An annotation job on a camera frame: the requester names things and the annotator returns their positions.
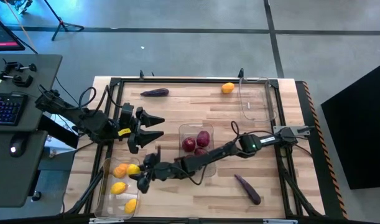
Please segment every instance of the desk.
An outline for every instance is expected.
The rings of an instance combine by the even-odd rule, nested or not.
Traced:
[[[63,131],[72,134],[64,128],[58,126],[45,125],[40,128],[41,121],[51,121],[43,112],[35,107],[36,98],[39,96],[37,86],[43,85],[46,89],[51,89],[54,78],[62,61],[61,55],[24,55],[24,54],[0,54],[0,72],[4,69],[4,62],[20,62],[24,66],[34,63],[37,66],[36,72],[24,71],[23,76],[31,75],[34,81],[28,88],[18,87],[12,84],[11,80],[0,83],[0,93],[11,93],[21,91],[22,94],[30,95],[27,100],[24,112],[18,126],[0,126],[0,207],[21,207],[23,206],[31,185],[36,184],[35,175],[43,152],[45,139],[48,135],[47,128],[54,131]],[[10,75],[16,75],[17,71],[12,71]],[[27,149],[21,157],[11,157],[9,155],[9,143],[14,133],[17,131],[35,131],[29,137]]]
[[[222,96],[221,84],[207,83],[130,83],[124,84],[123,102],[135,107],[143,106],[152,115],[165,118],[165,122],[147,130],[161,130],[165,134],[156,141],[139,150],[137,155],[130,154],[126,143],[116,141],[113,157],[136,157],[140,161],[148,153],[156,152],[161,145],[162,160],[173,161],[178,156],[178,128],[185,123],[210,123],[214,127],[215,146],[218,147],[234,138],[230,127],[231,120],[240,120],[239,101],[236,93]],[[111,77],[96,77],[93,86],[98,90],[95,101],[89,105],[94,108],[101,98],[103,88],[109,85]],[[279,90],[284,108],[286,124],[304,125],[302,110],[295,81],[280,79]],[[169,97],[142,98],[140,93],[154,88],[168,88]],[[241,132],[255,129],[270,131],[269,123],[241,123]],[[88,144],[82,139],[79,147]],[[306,140],[299,145],[310,150]],[[71,208],[80,198],[90,181],[95,158],[96,146],[84,148],[75,155],[67,192],[65,206]],[[295,165],[298,186],[309,202],[320,212],[324,212],[319,184],[315,173],[313,159],[306,153],[294,148],[292,157]],[[227,157],[216,162],[217,172],[206,178],[201,186],[189,180],[155,181],[150,184],[147,194],[140,195],[137,217],[208,217],[208,218],[284,218],[284,207],[278,178],[276,156],[273,147],[259,151],[249,159]],[[233,175],[243,176],[260,194],[262,203],[253,205],[246,193],[235,181]],[[92,210],[98,200],[99,189],[95,190]],[[295,210],[292,191],[289,190],[290,206]]]
[[[28,95],[39,96],[38,85],[43,85],[47,90],[51,89],[54,83],[54,78],[57,75],[58,68],[60,67],[62,56],[61,55],[24,55],[24,54],[0,54],[0,72],[4,69],[5,59],[7,62],[19,62],[23,66],[34,63],[37,66],[36,72],[25,70],[20,73],[13,70],[9,75],[31,75],[34,81],[28,88],[15,86],[10,79],[0,83],[0,93],[11,93],[12,91],[23,91]],[[20,123],[18,126],[3,126],[0,125],[0,131],[34,131],[37,129],[40,118],[43,112],[35,108],[34,97],[28,97],[27,106],[22,113]]]

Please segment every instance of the metal bracket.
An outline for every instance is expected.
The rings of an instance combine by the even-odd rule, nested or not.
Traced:
[[[144,73],[140,70],[140,80],[144,80]]]
[[[297,220],[265,219],[263,224],[298,224]]]
[[[123,218],[91,218],[89,219],[89,224],[95,223],[121,223],[125,220]]]
[[[238,73],[238,78],[244,78],[244,69],[241,68],[239,73]]]
[[[275,89],[279,89],[278,80],[270,80],[270,86],[274,87]]]
[[[121,81],[121,78],[111,78],[109,81],[109,86],[116,86]]]
[[[274,126],[274,134],[278,133],[282,128],[290,128],[295,136],[309,136],[312,129],[309,126]]]

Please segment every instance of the small eggplant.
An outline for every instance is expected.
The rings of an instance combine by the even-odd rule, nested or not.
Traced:
[[[248,182],[246,182],[246,180],[244,180],[240,175],[235,174],[234,176],[235,178],[237,178],[239,183],[243,186],[243,188],[245,189],[246,193],[248,194],[253,204],[260,205],[262,200],[259,194],[256,193],[256,191],[254,190],[254,188]]]
[[[150,90],[150,91],[144,91],[140,93],[142,96],[167,96],[169,94],[169,90],[165,88],[156,89],[156,90]]]

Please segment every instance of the yellow lemon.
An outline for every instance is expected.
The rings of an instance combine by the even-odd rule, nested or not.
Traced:
[[[114,177],[116,177],[116,178],[124,177],[126,175],[126,170],[127,170],[128,166],[129,165],[127,165],[127,164],[120,164],[119,166],[117,166],[113,171]]]
[[[125,212],[126,213],[133,213],[136,209],[137,200],[136,199],[130,199],[125,204]]]
[[[126,190],[126,184],[124,182],[116,182],[111,187],[111,194],[121,194]]]
[[[128,175],[139,174],[140,168],[134,164],[130,164],[126,172]]]
[[[234,90],[234,84],[232,84],[232,83],[226,83],[226,84],[221,86],[221,91],[224,94],[231,93],[233,90]]]

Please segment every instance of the wooden tabletop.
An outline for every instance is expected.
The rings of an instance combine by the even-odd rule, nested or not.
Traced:
[[[111,77],[95,77],[93,86],[97,89],[95,100],[89,108],[95,108]],[[235,120],[241,132],[265,130],[271,131],[270,123],[255,123],[246,120],[241,113],[238,86],[229,95],[222,95],[220,84],[196,83],[125,83],[122,103],[130,103],[135,108],[143,108],[152,115],[165,118],[165,122],[146,130],[164,131],[165,134],[156,141],[139,150],[137,155],[130,154],[125,140],[116,141],[113,157],[136,157],[140,161],[149,153],[156,152],[161,145],[162,160],[173,161],[178,157],[178,129],[182,124],[209,123],[214,129],[214,144],[218,147],[235,137],[230,122]],[[164,98],[144,98],[140,93],[155,88],[168,88],[169,96]],[[293,79],[279,79],[279,88],[288,126],[304,124],[295,82]],[[256,109],[248,116],[264,120],[267,118],[262,85],[247,84],[243,86],[243,100],[255,105]],[[88,144],[88,139],[81,139],[79,146]],[[299,145],[310,150],[306,140],[299,140]],[[96,145],[79,151],[73,162],[71,175],[65,194],[65,207],[71,208],[87,188]],[[318,188],[312,158],[294,147],[292,153],[299,188],[309,202],[320,213],[324,213],[322,199]],[[205,218],[284,218],[284,206],[280,190],[277,162],[274,148],[266,147],[254,157],[226,157],[216,162],[216,174],[205,178],[200,186],[185,180],[156,180],[150,184],[148,193],[141,194],[138,217],[205,217]],[[261,196],[260,205],[254,205],[247,198],[245,191],[234,179],[239,174],[246,179]],[[92,210],[98,201],[99,188],[95,190]],[[290,205],[295,212],[293,193],[289,189]]]

